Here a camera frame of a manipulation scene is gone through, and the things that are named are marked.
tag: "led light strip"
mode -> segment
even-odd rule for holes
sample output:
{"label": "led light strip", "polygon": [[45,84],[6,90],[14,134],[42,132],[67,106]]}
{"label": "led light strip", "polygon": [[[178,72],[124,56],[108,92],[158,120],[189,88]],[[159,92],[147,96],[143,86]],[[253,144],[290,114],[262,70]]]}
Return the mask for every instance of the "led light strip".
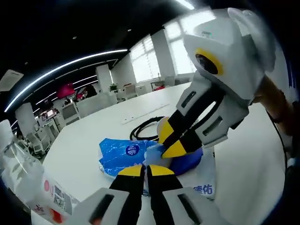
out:
{"label": "led light strip", "polygon": [[48,95],[44,99],[40,100],[39,102],[36,103],[36,105],[40,104],[41,102],[45,101],[47,98],[49,98],[51,95],[54,95],[56,92],[53,92],[52,94]]}
{"label": "led light strip", "polygon": [[108,51],[108,52],[101,52],[101,53],[98,53],[98,54],[94,54],[94,55],[89,55],[89,56],[85,56],[85,57],[82,57],[80,59],[76,59],[76,60],[73,60],[71,62],[68,62],[64,65],[61,65],[51,71],[49,71],[48,73],[45,73],[44,75],[40,76],[38,79],[34,80],[32,83],[30,83],[29,85],[27,85],[19,94],[17,94],[14,99],[8,104],[8,106],[6,107],[6,109],[4,110],[4,112],[6,113],[10,107],[13,105],[13,103],[25,92],[27,91],[29,88],[31,88],[34,84],[36,84],[37,82],[39,82],[40,80],[44,79],[45,77],[49,76],[50,74],[54,73],[55,71],[57,70],[60,70],[68,65],[71,65],[73,63],[76,63],[76,62],[79,62],[79,61],[82,61],[82,60],[86,60],[86,59],[90,59],[90,58],[93,58],[93,57],[96,57],[96,56],[100,56],[100,55],[106,55],[106,54],[111,54],[111,53],[122,53],[122,52],[127,52],[127,49],[120,49],[120,50],[114,50],[114,51]]}
{"label": "led light strip", "polygon": [[33,114],[36,113],[38,110],[40,110],[40,108],[38,108],[37,110],[35,110],[35,111],[33,112]]}
{"label": "led light strip", "polygon": [[82,79],[82,80],[76,81],[76,82],[75,82],[75,83],[73,83],[73,84],[79,83],[79,82],[81,82],[81,81],[85,81],[85,80],[87,80],[87,79],[90,79],[90,78],[92,78],[92,77],[95,77],[95,76],[97,76],[97,75],[93,75],[93,76],[90,76],[90,77],[84,78],[84,79]]}
{"label": "led light strip", "polygon": [[187,7],[190,10],[195,9],[194,6],[192,6],[192,4],[188,3],[185,0],[176,0],[177,2],[179,2],[180,4],[182,4],[183,6]]}
{"label": "led light strip", "polygon": [[90,82],[90,83],[86,83],[86,84],[84,84],[84,85],[82,85],[82,86],[80,86],[80,87],[78,87],[78,88],[82,88],[83,86],[86,86],[86,85],[89,85],[89,84],[95,83],[95,82],[98,82],[98,81],[92,81],[92,82]]}
{"label": "led light strip", "polygon": [[14,124],[16,124],[16,123],[17,123],[17,121],[18,121],[18,120],[16,120],[16,121],[13,123],[13,125],[11,125],[11,126],[10,126],[10,128],[12,128],[12,127],[14,126]]}

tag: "window blind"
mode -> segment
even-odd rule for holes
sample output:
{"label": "window blind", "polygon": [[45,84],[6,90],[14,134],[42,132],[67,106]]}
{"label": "window blind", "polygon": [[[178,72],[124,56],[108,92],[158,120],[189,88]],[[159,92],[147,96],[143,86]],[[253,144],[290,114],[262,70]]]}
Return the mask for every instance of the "window blind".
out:
{"label": "window blind", "polygon": [[172,42],[171,51],[175,62],[176,74],[187,74],[196,71],[195,66],[188,57],[188,53],[183,44],[183,39]]}
{"label": "window blind", "polygon": [[142,82],[158,77],[158,74],[160,73],[158,60],[150,35],[143,38],[131,49],[130,58],[136,82]]}

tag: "window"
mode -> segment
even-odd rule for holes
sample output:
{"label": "window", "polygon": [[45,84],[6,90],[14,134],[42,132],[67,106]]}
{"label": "window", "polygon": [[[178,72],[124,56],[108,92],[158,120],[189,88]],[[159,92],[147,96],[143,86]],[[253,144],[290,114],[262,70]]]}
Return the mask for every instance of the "window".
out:
{"label": "window", "polygon": [[191,32],[195,26],[214,18],[214,14],[210,10],[207,10],[185,16],[165,25],[165,34],[176,74],[193,73],[196,71],[183,44],[184,33],[186,31]]}
{"label": "window", "polygon": [[160,73],[158,60],[150,35],[137,43],[130,53],[136,82],[157,78]]}

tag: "round table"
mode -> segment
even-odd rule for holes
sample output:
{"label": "round table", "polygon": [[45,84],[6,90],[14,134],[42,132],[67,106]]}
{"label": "round table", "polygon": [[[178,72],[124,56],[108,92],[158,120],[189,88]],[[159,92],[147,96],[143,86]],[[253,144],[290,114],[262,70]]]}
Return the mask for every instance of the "round table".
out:
{"label": "round table", "polygon": [[[145,120],[170,116],[189,84],[132,98],[64,127],[44,160],[46,171],[80,201],[108,188],[112,179],[99,170],[99,143],[104,138],[129,139]],[[259,224],[281,196],[285,179],[282,145],[265,109],[254,104],[249,111],[229,130],[228,140],[215,146],[215,203],[232,224]],[[151,135],[155,128],[147,132]],[[155,224],[150,198],[142,197],[138,224]]]}

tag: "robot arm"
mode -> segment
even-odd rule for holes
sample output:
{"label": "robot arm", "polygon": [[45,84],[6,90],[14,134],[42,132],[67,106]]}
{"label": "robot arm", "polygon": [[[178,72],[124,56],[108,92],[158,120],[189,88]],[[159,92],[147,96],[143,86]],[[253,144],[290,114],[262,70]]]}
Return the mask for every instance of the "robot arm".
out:
{"label": "robot arm", "polygon": [[[176,112],[162,125],[159,142],[163,158],[194,152],[227,139],[249,114],[265,71],[275,64],[275,44],[261,19],[251,11],[229,8],[230,18],[200,24],[184,37],[187,53],[197,68]],[[212,110],[198,123],[200,114]]]}
{"label": "robot arm", "polygon": [[[142,208],[145,167],[122,170],[110,188],[101,188],[79,203],[64,225],[135,225]],[[217,206],[191,187],[183,188],[173,171],[147,166],[151,209],[156,225],[229,225]]]}

